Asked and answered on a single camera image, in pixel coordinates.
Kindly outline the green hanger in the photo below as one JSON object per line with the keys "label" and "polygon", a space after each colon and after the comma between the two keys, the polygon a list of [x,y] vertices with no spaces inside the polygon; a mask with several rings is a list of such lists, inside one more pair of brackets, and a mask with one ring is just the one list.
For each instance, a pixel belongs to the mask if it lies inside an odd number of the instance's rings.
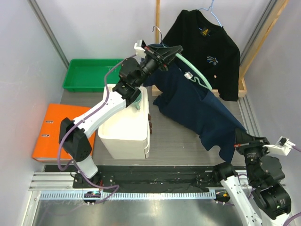
{"label": "green hanger", "polygon": [[[160,44],[166,48],[165,44],[162,41],[162,32],[160,30],[160,28],[156,25],[154,25],[152,27],[152,32],[154,32],[154,30],[157,30],[157,32],[159,32],[160,34]],[[204,85],[200,83],[200,81],[198,81],[199,85],[208,89],[208,90],[212,90],[212,86],[210,85],[209,81],[206,79],[206,77],[189,61],[187,60],[185,57],[183,57],[181,54],[176,53],[176,57],[178,59],[180,59],[183,63],[185,63],[194,73],[196,73],[198,75],[198,77],[204,82]]]}

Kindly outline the navy blue t shirt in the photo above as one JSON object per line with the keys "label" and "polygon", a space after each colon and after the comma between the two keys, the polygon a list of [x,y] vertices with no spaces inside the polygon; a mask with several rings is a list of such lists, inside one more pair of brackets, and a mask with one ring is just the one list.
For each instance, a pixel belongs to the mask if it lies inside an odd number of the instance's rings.
{"label": "navy blue t shirt", "polygon": [[163,115],[198,134],[206,150],[219,146],[219,156],[231,162],[235,130],[245,128],[210,90],[196,83],[197,79],[199,76],[176,58],[168,71],[157,69],[144,86],[155,85],[162,92],[153,104]]}

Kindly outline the black t shirt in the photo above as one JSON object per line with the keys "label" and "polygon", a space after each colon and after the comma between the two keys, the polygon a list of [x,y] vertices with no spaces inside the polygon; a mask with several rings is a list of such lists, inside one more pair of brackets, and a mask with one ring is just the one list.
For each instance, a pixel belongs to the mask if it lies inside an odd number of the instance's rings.
{"label": "black t shirt", "polygon": [[182,55],[218,90],[221,99],[238,100],[240,51],[223,27],[208,21],[199,10],[182,10],[163,43],[181,45]]}

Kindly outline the light blue wire hanger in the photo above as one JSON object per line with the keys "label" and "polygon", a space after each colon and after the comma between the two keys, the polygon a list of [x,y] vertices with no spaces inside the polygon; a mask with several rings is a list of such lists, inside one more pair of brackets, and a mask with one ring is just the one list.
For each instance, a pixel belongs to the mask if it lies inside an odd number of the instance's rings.
{"label": "light blue wire hanger", "polygon": [[197,10],[198,11],[206,11],[206,12],[209,12],[217,21],[218,25],[220,27],[222,27],[222,24],[220,22],[220,20],[218,19],[218,17],[216,16],[216,14],[213,12],[213,8],[214,8],[214,0],[211,0],[211,3],[210,3],[210,6],[207,7],[207,8],[198,8]]}

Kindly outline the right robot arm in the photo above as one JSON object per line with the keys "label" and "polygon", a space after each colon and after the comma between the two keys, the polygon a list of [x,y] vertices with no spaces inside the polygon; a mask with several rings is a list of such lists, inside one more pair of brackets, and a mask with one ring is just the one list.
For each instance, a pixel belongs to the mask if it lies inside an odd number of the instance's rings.
{"label": "right robot arm", "polygon": [[287,226],[300,213],[291,215],[292,200],[281,185],[285,178],[276,155],[287,156],[296,145],[281,136],[275,145],[266,137],[254,137],[236,129],[235,150],[244,156],[246,175],[252,196],[259,208],[258,215],[240,185],[238,173],[227,162],[215,165],[212,179],[223,186],[245,226]]}

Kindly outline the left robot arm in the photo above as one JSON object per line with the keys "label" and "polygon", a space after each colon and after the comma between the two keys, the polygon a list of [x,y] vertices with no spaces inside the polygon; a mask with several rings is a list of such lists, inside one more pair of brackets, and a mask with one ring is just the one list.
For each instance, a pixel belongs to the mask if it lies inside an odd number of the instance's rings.
{"label": "left robot arm", "polygon": [[139,97],[139,87],[157,69],[167,71],[183,48],[142,45],[135,50],[144,60],[139,63],[130,56],[118,63],[119,81],[112,91],[106,91],[104,100],[73,120],[63,119],[60,124],[59,149],[64,149],[72,157],[84,177],[84,183],[91,188],[99,185],[100,176],[90,155],[92,147],[88,139],[110,117],[129,107]]}

